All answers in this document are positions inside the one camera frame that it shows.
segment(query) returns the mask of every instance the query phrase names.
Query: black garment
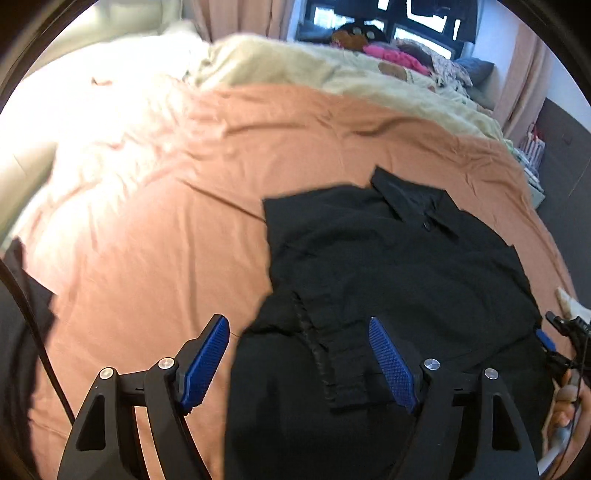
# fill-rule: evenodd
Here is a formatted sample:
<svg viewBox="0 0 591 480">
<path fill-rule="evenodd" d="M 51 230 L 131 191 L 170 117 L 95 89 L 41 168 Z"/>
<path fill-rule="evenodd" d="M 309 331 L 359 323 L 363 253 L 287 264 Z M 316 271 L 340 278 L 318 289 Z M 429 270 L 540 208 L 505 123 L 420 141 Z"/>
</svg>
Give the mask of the black garment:
<svg viewBox="0 0 591 480">
<path fill-rule="evenodd" d="M 413 0 L 410 7 L 414 15 L 422 17 L 454 17 L 461 20 L 458 41 L 476 42 L 478 0 Z"/>
<path fill-rule="evenodd" d="M 27 296 L 35 321 L 45 341 L 54 316 L 48 306 L 53 293 L 23 270 L 19 240 L 8 248 L 4 263 Z M 28 409 L 35 388 L 37 350 L 16 302 L 0 281 L 0 429 L 26 466 L 36 472 L 30 447 Z"/>
<path fill-rule="evenodd" d="M 446 192 L 380 168 L 372 185 L 265 201 L 273 294 L 236 351 L 229 479 L 389 471 L 413 418 L 371 351 L 372 316 L 448 368 L 496 368 L 541 452 L 553 386 L 517 253 Z"/>
</svg>

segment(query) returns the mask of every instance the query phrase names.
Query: pink curtain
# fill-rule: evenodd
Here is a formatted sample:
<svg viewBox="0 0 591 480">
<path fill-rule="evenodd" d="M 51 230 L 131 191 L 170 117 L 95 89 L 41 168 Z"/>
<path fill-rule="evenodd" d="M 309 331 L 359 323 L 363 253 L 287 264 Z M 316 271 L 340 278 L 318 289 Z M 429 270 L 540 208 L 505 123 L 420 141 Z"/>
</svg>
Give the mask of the pink curtain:
<svg viewBox="0 0 591 480">
<path fill-rule="evenodd" d="M 189 1 L 199 34 L 207 41 L 237 32 L 284 39 L 294 5 L 294 0 Z"/>
<path fill-rule="evenodd" d="M 550 49 L 523 22 L 494 117 L 505 137 L 519 145 L 536 121 L 550 85 L 553 57 Z"/>
</svg>

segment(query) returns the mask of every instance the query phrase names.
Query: mattress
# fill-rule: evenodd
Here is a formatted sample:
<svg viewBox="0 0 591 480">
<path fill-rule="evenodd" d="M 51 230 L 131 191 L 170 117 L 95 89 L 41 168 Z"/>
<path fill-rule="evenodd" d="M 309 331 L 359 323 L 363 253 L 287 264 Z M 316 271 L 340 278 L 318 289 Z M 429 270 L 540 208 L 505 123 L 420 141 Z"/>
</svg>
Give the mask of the mattress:
<svg viewBox="0 0 591 480">
<path fill-rule="evenodd" d="M 335 59 L 281 45 L 273 57 L 268 40 L 225 42 L 206 49 L 185 81 L 125 76 L 89 89 L 43 197 L 15 232 L 29 274 L 56 293 L 47 350 L 75 411 L 103 367 L 147 369 L 197 337 L 213 314 L 230 320 L 228 350 L 187 417 L 214 479 L 223 478 L 236 343 L 271 289 L 263 198 L 366 186 L 380 166 L 447 190 L 515 245 L 542 312 L 559 311 L 557 287 L 574 295 L 494 120 L 383 74 L 374 59 L 361 58 L 361 68 L 344 52 Z M 284 47 L 301 52 L 305 74 L 281 60 Z M 279 66 L 270 72 L 261 64 L 268 54 Z M 52 479 L 70 426 L 40 367 L 37 375 L 32 449 L 42 478 Z M 151 478 L 162 478 L 141 409 L 138 424 Z"/>
</svg>

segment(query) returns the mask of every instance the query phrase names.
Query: silver bolt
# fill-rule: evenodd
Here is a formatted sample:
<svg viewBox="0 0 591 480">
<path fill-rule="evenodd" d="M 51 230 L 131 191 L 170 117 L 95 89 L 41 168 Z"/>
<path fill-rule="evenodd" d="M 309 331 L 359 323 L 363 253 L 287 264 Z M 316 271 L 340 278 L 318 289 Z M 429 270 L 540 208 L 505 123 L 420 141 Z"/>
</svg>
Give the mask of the silver bolt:
<svg viewBox="0 0 591 480">
<path fill-rule="evenodd" d="M 425 367 L 427 367 L 429 370 L 439 370 L 440 366 L 441 364 L 439 361 L 435 360 L 434 358 L 427 358 L 425 360 Z"/>
<path fill-rule="evenodd" d="M 107 378 L 111 378 L 114 373 L 115 371 L 111 367 L 107 367 L 100 371 L 99 377 L 106 380 Z"/>
<path fill-rule="evenodd" d="M 496 371 L 494 368 L 487 368 L 484 370 L 485 377 L 490 380 L 496 380 L 499 378 L 499 372 Z"/>
<path fill-rule="evenodd" d="M 170 358 L 169 356 L 163 358 L 160 362 L 158 362 L 158 366 L 162 370 L 168 370 L 173 365 L 174 365 L 174 358 Z"/>
</svg>

